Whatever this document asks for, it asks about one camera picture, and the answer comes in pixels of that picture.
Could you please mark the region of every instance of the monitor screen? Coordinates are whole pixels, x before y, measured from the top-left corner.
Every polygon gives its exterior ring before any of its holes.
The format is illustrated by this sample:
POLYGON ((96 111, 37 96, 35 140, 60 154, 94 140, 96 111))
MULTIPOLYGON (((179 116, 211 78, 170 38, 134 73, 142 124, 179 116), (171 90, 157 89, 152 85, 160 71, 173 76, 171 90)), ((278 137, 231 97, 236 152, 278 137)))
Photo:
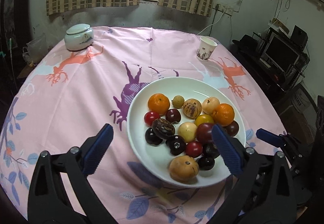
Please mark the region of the monitor screen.
POLYGON ((298 55, 284 42, 273 37, 265 54, 276 63, 284 72, 287 72, 291 65, 294 65, 298 55))

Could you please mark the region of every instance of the blue gripper pad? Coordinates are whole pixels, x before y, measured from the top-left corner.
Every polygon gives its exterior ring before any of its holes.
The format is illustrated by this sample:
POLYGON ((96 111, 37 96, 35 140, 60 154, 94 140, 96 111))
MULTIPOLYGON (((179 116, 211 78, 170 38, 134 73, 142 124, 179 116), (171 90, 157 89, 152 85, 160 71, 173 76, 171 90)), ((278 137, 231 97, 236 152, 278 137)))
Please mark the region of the blue gripper pad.
POLYGON ((264 129, 258 129, 255 135, 258 139, 265 141, 266 143, 277 148, 282 148, 284 146, 284 141, 281 136, 270 133, 264 129))
POLYGON ((85 176, 92 175, 95 172, 113 138, 114 130, 110 124, 106 124, 97 134, 95 142, 83 158, 82 173, 85 176))
POLYGON ((213 126, 212 139, 230 172, 236 176, 242 174, 243 161, 231 144, 229 136, 218 124, 213 126))

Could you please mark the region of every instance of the speaker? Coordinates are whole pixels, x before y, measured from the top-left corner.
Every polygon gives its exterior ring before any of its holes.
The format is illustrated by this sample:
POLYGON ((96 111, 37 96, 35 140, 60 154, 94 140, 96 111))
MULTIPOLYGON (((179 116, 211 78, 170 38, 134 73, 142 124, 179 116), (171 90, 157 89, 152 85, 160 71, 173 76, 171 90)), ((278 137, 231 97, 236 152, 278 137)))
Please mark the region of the speaker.
POLYGON ((290 40, 300 47, 300 51, 303 51, 308 41, 308 35, 304 30, 295 25, 290 40))

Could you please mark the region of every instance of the screw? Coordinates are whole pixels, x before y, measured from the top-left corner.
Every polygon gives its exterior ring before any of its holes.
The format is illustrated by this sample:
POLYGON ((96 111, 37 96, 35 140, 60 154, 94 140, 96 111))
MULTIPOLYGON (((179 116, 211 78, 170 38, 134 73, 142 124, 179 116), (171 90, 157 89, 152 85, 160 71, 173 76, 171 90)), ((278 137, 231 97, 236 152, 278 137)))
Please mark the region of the screw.
POLYGON ((279 156, 280 158, 285 157, 285 154, 281 151, 277 151, 277 156, 279 156))
POLYGON ((70 152, 71 152, 72 154, 76 154, 77 152, 79 152, 79 147, 76 147, 76 146, 72 147, 72 148, 70 149, 70 152))
POLYGON ((254 154, 254 149, 252 147, 248 147, 245 149, 245 151, 248 153, 248 154, 254 154))
POLYGON ((41 153, 40 153, 40 156, 41 157, 46 157, 48 155, 48 151, 42 151, 41 153))

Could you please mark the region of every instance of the computer monitor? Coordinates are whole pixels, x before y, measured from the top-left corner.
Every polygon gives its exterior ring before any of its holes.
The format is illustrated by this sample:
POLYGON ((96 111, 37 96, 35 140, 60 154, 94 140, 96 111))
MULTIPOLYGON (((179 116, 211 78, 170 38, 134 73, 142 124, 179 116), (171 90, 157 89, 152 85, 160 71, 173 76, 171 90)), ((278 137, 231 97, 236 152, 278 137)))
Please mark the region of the computer monitor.
POLYGON ((265 55, 285 73, 288 73, 299 59, 299 54, 276 35, 267 45, 265 55))

